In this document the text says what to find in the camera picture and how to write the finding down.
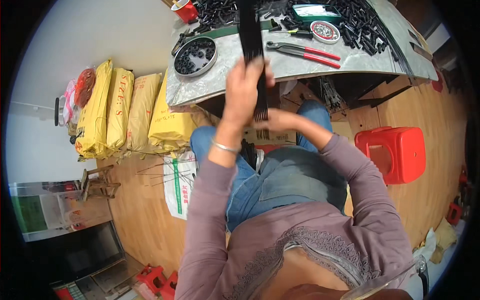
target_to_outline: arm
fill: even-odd
[[[400,216],[388,196],[378,168],[345,137],[333,134],[311,120],[297,114],[269,109],[268,121],[257,127],[273,131],[301,132],[317,149],[320,156],[348,181],[353,202],[354,224],[371,230],[383,239],[408,244]]]
[[[224,113],[214,137],[218,144],[240,148],[243,128],[252,120],[256,86],[263,69],[262,60],[254,60],[247,67],[240,60],[230,71]],[[265,74],[268,84],[274,85],[268,65]],[[175,299],[207,299],[222,273],[227,261],[225,210],[236,174],[236,158],[237,152],[213,145],[200,165],[188,209]]]

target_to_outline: workbench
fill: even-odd
[[[410,23],[400,14],[400,12],[387,0],[368,0],[376,10],[378,16],[389,29],[398,45],[401,47],[408,63],[417,78],[438,80],[436,71],[432,62],[414,52],[409,42],[414,41],[409,35],[408,30],[412,30]],[[274,18],[277,23],[283,16]],[[192,31],[198,26],[198,23],[187,25],[178,20],[174,24],[172,31],[172,40],[176,42],[179,34],[187,28]],[[378,81],[379,74],[384,75],[403,75],[405,72],[397,62],[394,62],[387,47],[384,52],[370,56],[361,49],[350,48],[344,45],[342,39],[337,43],[328,45],[315,39],[308,40],[290,36],[284,28],[282,32],[262,31],[263,43],[267,41],[286,42],[306,47],[320,49],[326,52],[336,54],[341,57],[340,69],[306,60],[300,57],[294,57],[282,54],[277,51],[264,51],[266,57],[271,59],[272,71],[278,82],[293,79],[310,78],[322,75],[341,74],[341,73],[370,73],[376,75]],[[194,103],[200,103],[209,98],[225,93],[225,78],[228,71],[234,66],[238,58],[242,55],[240,37],[238,34],[223,36],[215,39],[218,51],[218,57],[213,67],[205,74],[194,78],[183,78],[175,72],[168,72],[167,78],[167,104],[170,106],[182,106]],[[173,71],[174,58],[171,57],[168,68]]]

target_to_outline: red-handled pliers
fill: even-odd
[[[314,60],[330,67],[334,67],[337,69],[340,68],[340,65],[333,61],[329,61],[306,52],[315,53],[315,54],[322,55],[334,60],[340,60],[340,57],[338,55],[321,51],[318,49],[310,48],[310,47],[304,47],[304,46],[290,44],[290,43],[274,43],[272,41],[268,41],[267,50],[276,50],[276,51],[287,53],[287,54],[298,55],[308,60]]]

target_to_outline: woman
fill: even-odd
[[[380,276],[397,274],[412,260],[381,173],[346,138],[332,133],[319,103],[305,102],[298,114],[269,109],[268,121],[255,126],[296,130],[298,146],[268,153],[258,172],[238,155],[263,68],[261,59],[247,67],[240,60],[228,75],[217,129],[201,127],[192,135],[201,164],[176,299],[340,299]],[[266,76],[273,86],[268,64]],[[345,180],[353,219],[343,214]],[[226,226],[232,232],[228,249]],[[398,289],[371,299],[382,297],[410,299]]]

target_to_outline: silver bangle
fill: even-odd
[[[230,151],[230,152],[233,152],[233,153],[238,153],[241,150],[241,148],[240,149],[233,149],[233,148],[229,148],[225,145],[219,144],[219,143],[216,142],[216,140],[214,138],[212,138],[212,144],[215,145],[216,147],[220,148],[220,149],[227,150],[227,151]]]

